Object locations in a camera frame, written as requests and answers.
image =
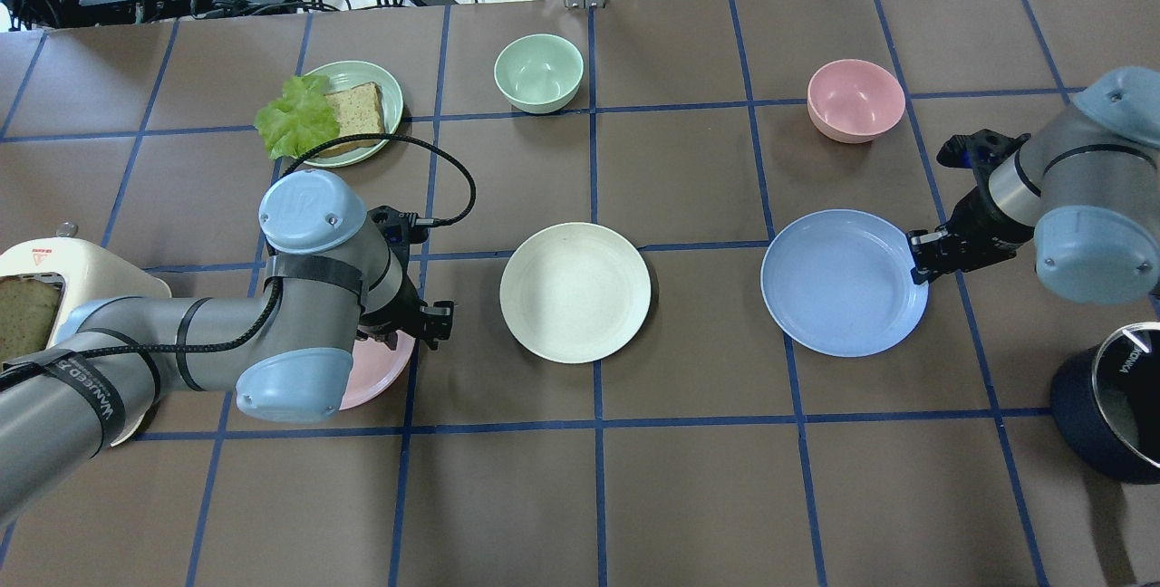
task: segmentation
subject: black strap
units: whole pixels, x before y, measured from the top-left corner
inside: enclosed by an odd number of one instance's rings
[[[45,364],[44,372],[75,390],[92,406],[101,422],[101,445],[93,451],[93,456],[121,435],[125,427],[125,405],[109,379],[89,360],[68,352]]]
[[[1157,168],[1157,162],[1147,154],[1144,154],[1139,150],[1136,150],[1134,146],[1115,145],[1115,144],[1094,144],[1086,146],[1073,146],[1072,150],[1061,153],[1059,157],[1052,159],[1051,164],[1047,164],[1047,167],[1043,169],[1043,174],[1046,175],[1047,171],[1051,171],[1051,168],[1054,167],[1056,164],[1059,164],[1060,161],[1070,157],[1075,157],[1076,154],[1087,154],[1089,152],[1122,152],[1124,154],[1131,154],[1132,157],[1143,159],[1144,161],[1148,162],[1152,166],[1153,171],[1155,171]]]
[[[270,258],[266,271],[267,282],[274,277],[324,282],[345,288],[354,294],[358,306],[367,306],[362,270],[331,256],[277,254]]]
[[[115,332],[113,329],[92,328],[92,329],[85,329],[85,332],[101,333],[109,338],[115,338],[125,345],[132,345],[132,346],[140,345],[139,342],[129,338],[128,335],[121,332]],[[153,362],[153,356],[150,356],[144,352],[138,352],[137,355],[142,357],[142,361],[145,361],[145,367],[148,368],[148,374],[153,375],[153,404],[157,404],[158,400],[161,399],[161,372],[158,371],[157,363]]]
[[[181,324],[177,325],[177,340],[175,341],[179,347],[186,345],[186,338],[189,335],[189,325],[194,321],[194,313],[196,313],[197,310],[209,300],[209,297],[203,297],[202,299],[191,303],[189,310],[186,311],[184,317],[181,318]],[[181,375],[181,381],[186,382],[189,390],[195,392],[205,392],[205,389],[197,385],[197,382],[194,381],[194,377],[189,374],[189,363],[186,361],[186,352],[177,352],[174,354],[174,357],[177,363],[177,374]]]

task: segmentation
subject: pink bowl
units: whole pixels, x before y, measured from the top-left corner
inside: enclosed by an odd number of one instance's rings
[[[906,96],[894,75],[878,64],[838,59],[810,78],[806,108],[821,133],[843,144],[864,144],[898,124]]]

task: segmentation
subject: bowl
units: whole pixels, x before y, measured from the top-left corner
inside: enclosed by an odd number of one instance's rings
[[[510,42],[495,59],[495,86],[513,107],[551,114],[580,89],[583,58],[572,42],[556,35],[527,35]]]
[[[843,144],[864,144],[898,124],[906,96],[878,64],[838,59],[810,78],[806,108],[819,132]]]

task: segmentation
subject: green bowl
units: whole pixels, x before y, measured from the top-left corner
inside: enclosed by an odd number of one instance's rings
[[[556,35],[527,35],[510,42],[495,59],[495,86],[528,114],[551,114],[580,89],[583,58],[572,42]]]

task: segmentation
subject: white plate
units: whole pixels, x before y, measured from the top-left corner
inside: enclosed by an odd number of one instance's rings
[[[766,307],[782,331],[831,356],[902,341],[927,307],[906,234],[863,211],[817,211],[783,229],[761,263]]]
[[[331,79],[331,88],[327,93],[342,92],[367,82],[377,84],[383,96],[383,129],[386,130],[386,133],[393,135],[399,128],[399,123],[403,121],[403,89],[399,87],[398,80],[382,66],[369,61],[348,60],[325,64],[325,66],[319,66],[311,72],[327,75]],[[357,146],[350,152],[343,152],[336,157],[316,157],[306,161],[306,166],[318,168],[350,166],[383,150],[384,145],[386,142],[368,142],[365,146]]]
[[[590,363],[624,347],[645,321],[651,298],[640,253],[621,234],[588,223],[530,237],[500,281],[512,335],[557,363]]]

